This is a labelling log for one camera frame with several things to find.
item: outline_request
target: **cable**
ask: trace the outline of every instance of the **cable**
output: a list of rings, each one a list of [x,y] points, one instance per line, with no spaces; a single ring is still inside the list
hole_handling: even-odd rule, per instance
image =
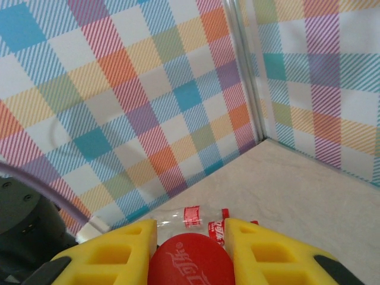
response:
[[[29,186],[30,188],[33,188],[39,194],[45,196],[58,207],[64,209],[72,218],[78,221],[80,225],[84,226],[88,223],[89,219],[85,214],[83,214],[76,206],[71,204],[60,193],[56,192],[53,188],[51,188],[48,184],[44,183],[39,178],[34,177],[22,169],[10,166],[0,161],[0,173],[1,172],[15,177],[23,184]]]

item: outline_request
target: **bottle label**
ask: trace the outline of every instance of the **bottle label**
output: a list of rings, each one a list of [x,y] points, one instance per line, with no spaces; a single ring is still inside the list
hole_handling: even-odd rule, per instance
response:
[[[219,243],[224,245],[224,220],[223,221],[211,221],[208,223],[208,236]]]
[[[186,228],[200,226],[200,207],[186,207],[185,211],[183,212],[183,222],[185,223]]]

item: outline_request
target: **checkered wall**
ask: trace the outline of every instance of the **checkered wall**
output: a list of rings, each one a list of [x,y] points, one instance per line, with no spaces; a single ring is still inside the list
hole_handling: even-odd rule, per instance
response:
[[[380,186],[380,2],[239,3],[268,136]]]
[[[255,145],[221,0],[0,1],[0,127],[0,159],[115,227]]]

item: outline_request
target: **red bottle cap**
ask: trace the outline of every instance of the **red bottle cap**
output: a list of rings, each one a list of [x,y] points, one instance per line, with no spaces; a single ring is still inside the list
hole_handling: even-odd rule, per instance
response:
[[[209,237],[183,233],[165,241],[149,263],[148,285],[235,285],[233,263]]]
[[[223,219],[230,217],[230,211],[227,208],[221,209],[221,216]]]

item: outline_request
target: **floor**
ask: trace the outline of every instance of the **floor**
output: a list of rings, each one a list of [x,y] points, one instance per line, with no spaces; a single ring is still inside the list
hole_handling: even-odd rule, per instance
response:
[[[380,280],[380,191],[266,140],[160,209],[209,204],[336,256]]]

